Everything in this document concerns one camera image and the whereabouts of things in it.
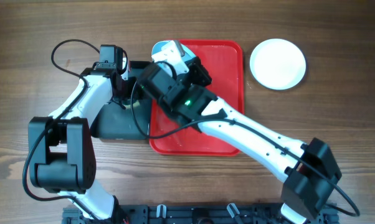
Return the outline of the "light blue plate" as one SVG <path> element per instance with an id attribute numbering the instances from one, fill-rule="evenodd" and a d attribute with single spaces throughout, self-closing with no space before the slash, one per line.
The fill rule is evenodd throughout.
<path id="1" fill-rule="evenodd" d="M 162 40 L 162 41 L 159 41 L 157 42 L 153 48 L 152 48 L 152 51 L 151 51 L 151 54 L 155 54 L 155 53 L 158 53 L 160 51 L 162 51 L 162 48 L 168 43 L 170 42 L 170 40 Z M 184 62 L 187 62 L 187 61 L 190 61 L 192 60 L 193 58 L 196 57 L 196 54 L 190 50 L 187 46 L 185 46 L 184 44 L 181 43 L 181 47 L 182 49 L 184 50 L 185 54 L 182 58 L 182 60 Z"/>

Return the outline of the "white plate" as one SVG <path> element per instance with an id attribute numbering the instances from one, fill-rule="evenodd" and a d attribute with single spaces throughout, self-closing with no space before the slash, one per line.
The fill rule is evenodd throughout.
<path id="1" fill-rule="evenodd" d="M 252 76 L 271 90 L 289 90 L 306 74 L 306 59 L 294 43 L 285 39 L 268 39 L 259 43 L 250 54 Z"/>

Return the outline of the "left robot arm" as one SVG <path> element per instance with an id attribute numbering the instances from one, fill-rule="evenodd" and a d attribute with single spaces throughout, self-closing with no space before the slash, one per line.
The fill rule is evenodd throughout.
<path id="1" fill-rule="evenodd" d="M 63 105 L 29 122 L 22 185 L 37 201 L 71 201 L 92 222 L 128 223 L 116 197 L 95 179 L 97 163 L 90 132 L 101 108 L 125 87 L 128 56 L 115 45 L 101 45 L 97 52 L 99 60 L 78 75 L 78 86 Z"/>

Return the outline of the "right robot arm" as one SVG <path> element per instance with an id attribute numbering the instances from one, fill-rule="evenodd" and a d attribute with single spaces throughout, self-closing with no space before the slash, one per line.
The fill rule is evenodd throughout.
<path id="1" fill-rule="evenodd" d="M 178 71 L 167 61 L 153 62 L 136 84 L 181 129 L 220 139 L 267 168 L 283 184 L 281 214 L 287 220 L 315 219 L 342 176 L 329 145 L 318 138 L 307 144 L 266 128 L 207 89 L 211 77 L 198 58 L 182 65 Z"/>

